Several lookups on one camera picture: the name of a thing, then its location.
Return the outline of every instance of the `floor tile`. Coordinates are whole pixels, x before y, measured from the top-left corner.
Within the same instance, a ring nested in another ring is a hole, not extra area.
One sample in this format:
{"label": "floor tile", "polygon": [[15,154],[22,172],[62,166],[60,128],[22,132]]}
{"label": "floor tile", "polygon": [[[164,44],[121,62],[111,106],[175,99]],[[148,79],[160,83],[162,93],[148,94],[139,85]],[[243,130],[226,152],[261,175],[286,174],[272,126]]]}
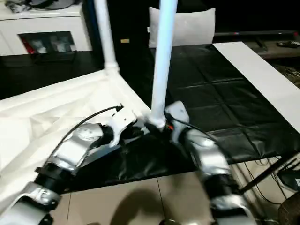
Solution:
{"label": "floor tile", "polygon": [[71,195],[68,225],[158,225],[164,219],[157,179]]}
{"label": "floor tile", "polygon": [[209,201],[195,172],[158,178],[166,218],[182,225],[208,225]]}
{"label": "floor tile", "polygon": [[54,219],[53,225],[67,225],[70,196],[71,194],[63,195],[57,209],[51,212]]}

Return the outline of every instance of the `white pole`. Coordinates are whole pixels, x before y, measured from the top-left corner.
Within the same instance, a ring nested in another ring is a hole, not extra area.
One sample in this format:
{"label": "white pole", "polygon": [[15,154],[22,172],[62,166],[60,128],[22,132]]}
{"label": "white pole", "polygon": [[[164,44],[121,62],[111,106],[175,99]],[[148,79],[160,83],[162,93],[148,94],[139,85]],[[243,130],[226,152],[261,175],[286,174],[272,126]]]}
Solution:
{"label": "white pole", "polygon": [[165,95],[169,76],[177,1],[178,0],[160,1],[151,115],[149,117],[150,122],[157,128],[163,128],[165,126]]}
{"label": "white pole", "polygon": [[106,0],[94,0],[98,28],[101,37],[105,68],[118,68],[113,48],[112,30]]}

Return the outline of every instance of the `black fabric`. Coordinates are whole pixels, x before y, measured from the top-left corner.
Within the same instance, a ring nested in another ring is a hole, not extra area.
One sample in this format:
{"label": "black fabric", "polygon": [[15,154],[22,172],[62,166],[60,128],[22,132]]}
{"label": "black fabric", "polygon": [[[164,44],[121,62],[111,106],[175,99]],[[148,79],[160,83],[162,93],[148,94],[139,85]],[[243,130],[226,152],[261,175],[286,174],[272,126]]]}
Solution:
{"label": "black fabric", "polygon": [[168,89],[234,162],[300,149],[299,133],[212,45],[173,47]]}
{"label": "black fabric", "polygon": [[[120,74],[150,106],[154,56],[130,43],[117,59]],[[1,57],[0,99],[102,68],[92,52]],[[173,48],[166,104],[175,100],[193,124],[218,138],[230,164],[299,151],[299,134],[212,45]],[[70,191],[193,170],[186,152],[149,134],[82,168]]]}

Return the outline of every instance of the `white shelf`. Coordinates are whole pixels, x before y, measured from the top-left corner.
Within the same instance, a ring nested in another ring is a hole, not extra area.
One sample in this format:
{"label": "white shelf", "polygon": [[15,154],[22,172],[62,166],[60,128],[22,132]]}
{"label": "white shelf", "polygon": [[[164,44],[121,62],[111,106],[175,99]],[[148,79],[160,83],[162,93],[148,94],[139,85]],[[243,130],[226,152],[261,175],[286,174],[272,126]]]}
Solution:
{"label": "white shelf", "polygon": [[0,2],[0,20],[81,16],[81,7],[81,4],[79,4],[51,11],[32,9],[27,12],[12,13],[10,9],[4,5],[4,2]]}

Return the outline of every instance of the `white surface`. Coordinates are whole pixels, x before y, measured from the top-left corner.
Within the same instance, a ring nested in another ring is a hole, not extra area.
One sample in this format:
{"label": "white surface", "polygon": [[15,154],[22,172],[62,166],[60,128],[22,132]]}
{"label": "white surface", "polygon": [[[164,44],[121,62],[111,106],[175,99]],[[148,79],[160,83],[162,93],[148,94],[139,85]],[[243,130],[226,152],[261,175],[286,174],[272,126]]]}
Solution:
{"label": "white surface", "polygon": [[[158,21],[161,15],[158,9],[150,11],[150,40],[149,47],[157,46]],[[215,34],[215,8],[204,12],[177,13],[173,46],[210,44]]]}
{"label": "white surface", "polygon": [[213,45],[300,133],[300,90],[244,43]]}
{"label": "white surface", "polygon": [[3,20],[0,31],[14,55],[27,54],[18,34],[70,31],[78,51],[91,50],[83,17],[53,17],[38,19]]}
{"label": "white surface", "polygon": [[[60,138],[83,118],[114,105],[150,109],[116,70],[98,71],[0,101],[0,205],[33,180]],[[114,110],[91,122],[106,123]]]}
{"label": "white surface", "polygon": [[105,68],[118,67],[113,48],[113,38],[106,0],[94,0],[97,14],[98,28],[105,59]]}
{"label": "white surface", "polygon": [[32,9],[27,12],[12,13],[10,9],[8,9],[4,5],[4,2],[0,2],[0,20],[80,16],[80,13],[81,13],[81,4],[72,5],[68,8],[52,10],[52,11]]}
{"label": "white surface", "polygon": [[167,91],[177,0],[161,0],[150,121],[157,128],[165,126]]}
{"label": "white surface", "polygon": [[0,56],[11,55],[12,52],[0,31]]}

